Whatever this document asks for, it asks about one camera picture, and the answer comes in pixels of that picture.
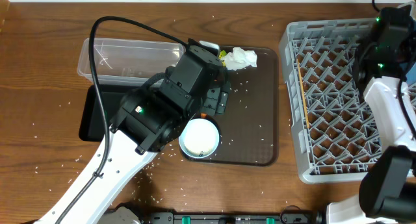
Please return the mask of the large blue bowl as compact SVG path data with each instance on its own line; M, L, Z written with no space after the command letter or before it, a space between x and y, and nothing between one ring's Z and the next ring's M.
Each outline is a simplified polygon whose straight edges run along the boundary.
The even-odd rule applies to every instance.
M408 84L408 86L411 86L414 83L416 83L416 63L415 62L412 64L412 67L406 73L405 78L406 78L406 83Z

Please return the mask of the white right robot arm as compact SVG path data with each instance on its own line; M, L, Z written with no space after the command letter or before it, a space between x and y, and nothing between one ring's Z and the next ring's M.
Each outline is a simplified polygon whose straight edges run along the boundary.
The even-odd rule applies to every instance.
M415 68L415 2L378 12L355 52L353 79L369 105L382 155L362 179L359 193L326 207L323 223L413 223L415 110L407 74Z

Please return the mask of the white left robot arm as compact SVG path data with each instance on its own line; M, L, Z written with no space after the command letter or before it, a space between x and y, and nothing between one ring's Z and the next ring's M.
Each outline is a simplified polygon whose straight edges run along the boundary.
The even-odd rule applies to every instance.
M195 114L222 114L227 69L220 48L190 42L174 67L129 91L95 156L39 223L97 223L127 182L179 137Z

